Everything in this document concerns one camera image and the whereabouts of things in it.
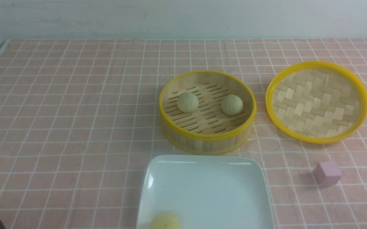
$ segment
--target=wooden block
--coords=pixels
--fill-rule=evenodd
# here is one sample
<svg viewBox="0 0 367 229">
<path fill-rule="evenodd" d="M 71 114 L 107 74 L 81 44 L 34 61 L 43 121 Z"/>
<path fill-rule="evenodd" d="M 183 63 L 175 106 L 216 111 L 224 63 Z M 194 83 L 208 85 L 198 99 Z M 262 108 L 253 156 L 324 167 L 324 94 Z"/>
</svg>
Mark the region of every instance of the wooden block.
<svg viewBox="0 0 367 229">
<path fill-rule="evenodd" d="M 313 170 L 313 175 L 318 184 L 331 186 L 337 184 L 342 177 L 338 165 L 334 161 L 319 162 Z"/>
</svg>

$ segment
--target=woven bamboo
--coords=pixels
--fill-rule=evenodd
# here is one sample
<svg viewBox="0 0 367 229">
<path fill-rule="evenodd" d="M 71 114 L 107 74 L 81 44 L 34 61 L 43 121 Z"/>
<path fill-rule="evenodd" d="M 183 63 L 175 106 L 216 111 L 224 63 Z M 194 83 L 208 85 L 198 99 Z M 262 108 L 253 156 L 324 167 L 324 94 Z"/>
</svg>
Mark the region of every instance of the woven bamboo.
<svg viewBox="0 0 367 229">
<path fill-rule="evenodd" d="M 199 100 L 192 113 L 181 112 L 177 98 L 184 92 Z M 243 110 L 235 116 L 224 114 L 220 103 L 224 96 L 235 94 L 243 100 Z M 239 147 L 248 137 L 256 113 L 249 88 L 229 75 L 199 71 L 181 75 L 162 90 L 159 108 L 161 128 L 175 146 L 195 154 L 219 155 Z"/>
<path fill-rule="evenodd" d="M 355 87 L 325 69 L 306 69 L 285 77 L 274 90 L 272 105 L 289 129 L 318 138 L 345 132 L 361 108 Z"/>
</svg>

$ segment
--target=white plate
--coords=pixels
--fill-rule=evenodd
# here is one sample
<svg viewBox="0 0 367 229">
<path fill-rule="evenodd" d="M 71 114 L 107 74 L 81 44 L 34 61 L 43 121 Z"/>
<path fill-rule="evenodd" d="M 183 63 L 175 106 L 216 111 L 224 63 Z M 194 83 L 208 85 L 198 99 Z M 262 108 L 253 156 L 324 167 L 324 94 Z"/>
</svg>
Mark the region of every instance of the white plate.
<svg viewBox="0 0 367 229">
<path fill-rule="evenodd" d="M 162 155 L 148 166 L 137 228 L 159 212 L 179 217 L 182 229 L 273 229 L 266 183 L 250 158 Z"/>
</svg>

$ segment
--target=yellow rim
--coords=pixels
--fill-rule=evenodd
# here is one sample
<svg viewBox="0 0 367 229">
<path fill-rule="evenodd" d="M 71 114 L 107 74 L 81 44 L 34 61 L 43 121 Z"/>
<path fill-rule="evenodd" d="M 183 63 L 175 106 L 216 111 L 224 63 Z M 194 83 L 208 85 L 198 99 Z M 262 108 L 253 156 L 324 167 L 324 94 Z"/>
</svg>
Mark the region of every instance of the yellow rim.
<svg viewBox="0 0 367 229">
<path fill-rule="evenodd" d="M 287 126 L 285 126 L 278 119 L 277 115 L 275 114 L 274 108 L 272 105 L 272 97 L 274 94 L 274 90 L 277 88 L 278 84 L 285 77 L 287 77 L 288 75 L 296 71 L 301 71 L 304 69 L 326 69 L 329 71 L 333 71 L 345 77 L 347 80 L 349 80 L 352 83 L 352 85 L 355 87 L 355 89 L 357 90 L 359 97 L 360 97 L 360 106 L 361 106 L 360 115 L 358 119 L 356 120 L 356 122 L 353 123 L 353 125 L 349 129 L 347 129 L 345 132 L 341 133 L 340 135 L 335 135 L 335 136 L 327 137 L 327 138 L 314 138 L 314 137 L 302 135 L 302 134 L 293 132 L 292 130 L 288 129 Z M 296 138 L 304 142 L 310 142 L 310 143 L 315 143 L 315 144 L 329 144 L 329 143 L 337 142 L 337 141 L 347 138 L 349 135 L 355 132 L 362 125 L 362 123 L 364 122 L 364 120 L 367 117 L 367 91 L 363 83 L 361 82 L 361 80 L 348 69 L 342 66 L 339 66 L 337 64 L 324 62 L 324 61 L 302 62 L 302 63 L 294 64 L 282 70 L 276 77 L 274 77 L 274 79 L 271 81 L 270 85 L 268 86 L 267 94 L 265 97 L 265 103 L 266 103 L 268 115 L 270 116 L 272 122 L 274 122 L 274 124 L 280 130 L 282 130 L 284 133 L 286 133 L 287 135 L 293 138 Z"/>
<path fill-rule="evenodd" d="M 252 129 L 249 130 L 249 132 L 247 133 L 247 136 L 239 144 L 233 146 L 232 148 L 225 149 L 225 150 L 222 150 L 222 151 L 217 151 L 217 152 L 205 152 L 205 151 L 197 151 L 197 150 L 185 148 L 182 145 L 179 145 L 177 142 L 175 142 L 172 138 L 170 138 L 169 135 L 165 132 L 165 130 L 162 127 L 161 127 L 161 131 L 162 131 L 162 133 L 164 134 L 165 138 L 168 140 L 169 143 L 171 143 L 176 148 L 178 148 L 182 151 L 185 151 L 185 152 L 188 152 L 188 153 L 191 153 L 191 154 L 194 154 L 194 155 L 219 156 L 219 155 L 225 155 L 227 153 L 235 151 L 237 148 L 239 148 L 241 145 L 243 145 L 244 142 L 247 141 L 247 138 L 249 138 L 250 133 L 252 132 Z"/>
<path fill-rule="evenodd" d="M 236 80 L 237 82 L 239 82 L 240 84 L 242 84 L 243 87 L 246 88 L 247 91 L 249 91 L 252 100 L 253 100 L 253 110 L 252 110 L 252 114 L 250 115 L 250 117 L 239 127 L 237 127 L 236 129 L 230 130 L 228 132 L 224 132 L 221 134 L 215 134 L 215 135 L 204 135 L 204 134 L 198 134 L 198 133 L 194 133 L 194 132 L 190 132 L 187 131 L 185 129 L 180 128 L 179 126 L 175 125 L 175 123 L 173 123 L 165 114 L 165 112 L 162 109 L 162 97 L 164 95 L 164 92 L 166 90 L 166 88 L 169 87 L 170 84 L 172 84 L 175 80 L 178 80 L 179 78 L 185 77 L 189 74 L 198 74 L 198 73 L 215 73 L 215 74 L 222 74 L 226 77 L 229 77 L 233 80 Z M 219 141 L 222 139 L 228 139 L 228 138 L 232 138 L 234 136 L 239 135 L 240 133 L 242 133 L 248 126 L 250 126 L 250 124 L 252 123 L 254 116 L 256 116 L 256 111 L 257 111 L 257 107 L 256 107 L 256 99 L 254 98 L 254 95 L 252 93 L 252 91 L 250 90 L 249 87 L 247 87 L 247 85 L 245 85 L 242 81 L 238 80 L 237 78 L 229 75 L 229 74 L 225 74 L 225 73 L 221 73 L 218 71 L 193 71 L 193 72 L 188 72 L 185 74 L 181 74 L 180 76 L 174 78 L 173 80 L 169 81 L 162 89 L 161 94 L 159 95 L 159 100 L 158 100 L 158 108 L 159 111 L 161 113 L 161 117 L 162 119 L 166 122 L 166 124 L 173 129 L 175 132 L 178 132 L 180 135 L 183 135 L 187 138 L 191 138 L 191 139 L 196 139 L 199 141 Z"/>
</svg>

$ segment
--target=pink tablecloth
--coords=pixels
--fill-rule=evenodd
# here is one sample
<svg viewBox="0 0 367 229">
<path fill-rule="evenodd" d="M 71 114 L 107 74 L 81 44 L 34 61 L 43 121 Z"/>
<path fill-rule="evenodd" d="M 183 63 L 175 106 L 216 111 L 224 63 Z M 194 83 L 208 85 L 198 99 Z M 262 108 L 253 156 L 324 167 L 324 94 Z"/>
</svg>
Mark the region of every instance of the pink tablecloth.
<svg viewBox="0 0 367 229">
<path fill-rule="evenodd" d="M 367 86 L 367 39 L 12 40 L 0 56 L 0 219 L 6 227 L 134 228 L 151 158 L 181 154 L 162 136 L 156 98 L 175 75 L 225 71 L 253 91 L 255 132 L 230 155 L 254 158 L 281 229 L 367 229 L 367 120 L 327 145 L 273 126 L 265 90 L 306 60 L 350 69 Z M 310 173 L 334 160 L 338 185 Z"/>
</svg>

